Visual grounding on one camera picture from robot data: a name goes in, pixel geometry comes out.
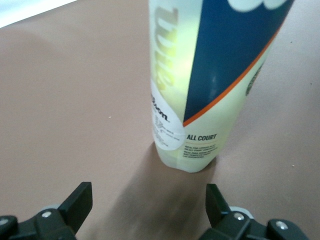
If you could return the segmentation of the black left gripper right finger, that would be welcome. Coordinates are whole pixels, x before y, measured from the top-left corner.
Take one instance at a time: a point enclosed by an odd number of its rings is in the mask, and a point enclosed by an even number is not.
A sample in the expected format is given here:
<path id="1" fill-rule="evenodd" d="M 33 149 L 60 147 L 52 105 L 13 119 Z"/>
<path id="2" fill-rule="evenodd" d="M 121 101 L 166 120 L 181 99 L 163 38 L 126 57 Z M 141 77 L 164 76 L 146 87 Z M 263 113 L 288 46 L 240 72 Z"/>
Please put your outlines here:
<path id="1" fill-rule="evenodd" d="M 201 240 L 307 240 L 307 235 L 293 222 L 274 218 L 263 225 L 249 211 L 231 207 L 218 186 L 206 185 L 205 210 L 211 227 Z"/>

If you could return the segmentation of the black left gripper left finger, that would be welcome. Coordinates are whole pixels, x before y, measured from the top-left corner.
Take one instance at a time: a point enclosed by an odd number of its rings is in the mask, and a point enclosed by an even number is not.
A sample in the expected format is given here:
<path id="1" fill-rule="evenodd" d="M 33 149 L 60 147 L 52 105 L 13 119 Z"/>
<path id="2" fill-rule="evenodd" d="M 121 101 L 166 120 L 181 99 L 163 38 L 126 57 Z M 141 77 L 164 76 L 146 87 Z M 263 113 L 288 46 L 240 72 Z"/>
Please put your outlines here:
<path id="1" fill-rule="evenodd" d="M 75 240 L 93 207 L 91 182 L 82 182 L 58 206 L 46 207 L 30 219 L 18 222 L 14 215 L 0 217 L 2 240 Z"/>

